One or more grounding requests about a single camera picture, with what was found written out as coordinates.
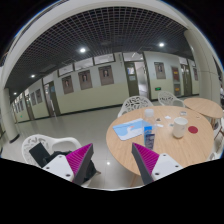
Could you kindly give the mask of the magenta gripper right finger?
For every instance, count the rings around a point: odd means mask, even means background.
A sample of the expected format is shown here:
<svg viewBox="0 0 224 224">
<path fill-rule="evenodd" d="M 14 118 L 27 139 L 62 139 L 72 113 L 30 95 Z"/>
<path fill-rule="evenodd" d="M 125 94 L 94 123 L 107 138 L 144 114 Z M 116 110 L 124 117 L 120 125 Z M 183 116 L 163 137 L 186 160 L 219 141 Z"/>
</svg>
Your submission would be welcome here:
<svg viewBox="0 0 224 224">
<path fill-rule="evenodd" d="M 152 171 L 159 159 L 159 155 L 137 143 L 132 144 L 132 154 L 139 168 L 143 183 L 145 185 L 152 183 Z"/>
</svg>

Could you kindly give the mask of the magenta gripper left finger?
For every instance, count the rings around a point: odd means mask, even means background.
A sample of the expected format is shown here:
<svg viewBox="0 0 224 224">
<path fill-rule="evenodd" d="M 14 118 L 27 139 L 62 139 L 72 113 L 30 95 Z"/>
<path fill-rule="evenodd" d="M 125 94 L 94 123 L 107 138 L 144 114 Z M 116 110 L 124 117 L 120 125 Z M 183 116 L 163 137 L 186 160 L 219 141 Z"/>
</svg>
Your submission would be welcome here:
<svg viewBox="0 0 224 224">
<path fill-rule="evenodd" d="M 93 155 L 93 144 L 87 144 L 66 156 L 68 164 L 73 171 L 73 182 L 81 185 L 84 182 L 87 168 Z"/>
</svg>

